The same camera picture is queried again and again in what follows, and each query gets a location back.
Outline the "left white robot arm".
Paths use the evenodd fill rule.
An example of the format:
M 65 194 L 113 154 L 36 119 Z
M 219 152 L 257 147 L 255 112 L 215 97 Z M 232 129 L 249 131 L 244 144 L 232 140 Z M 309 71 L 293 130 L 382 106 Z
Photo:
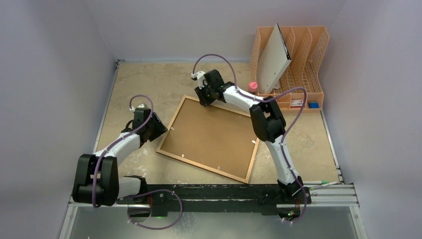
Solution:
M 148 199 L 146 179 L 136 175 L 120 177 L 118 166 L 146 142 L 152 142 L 166 132 L 167 128 L 155 112 L 137 107 L 134 118 L 114 142 L 100 151 L 79 157 L 73 200 L 95 208 L 112 206 L 127 196 L 137 204 L 144 203 Z

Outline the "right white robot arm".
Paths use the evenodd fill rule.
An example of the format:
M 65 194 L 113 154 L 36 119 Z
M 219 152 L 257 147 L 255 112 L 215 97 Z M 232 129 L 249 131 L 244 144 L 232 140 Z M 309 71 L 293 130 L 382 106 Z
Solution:
M 198 71 L 191 74 L 198 86 L 195 92 L 204 107 L 214 101 L 235 105 L 249 112 L 255 135 L 266 144 L 272 156 L 280 187 L 280 198 L 294 201 L 299 192 L 306 190 L 295 169 L 286 142 L 286 121 L 273 97 L 258 97 L 233 82 L 224 82 L 218 70 Z

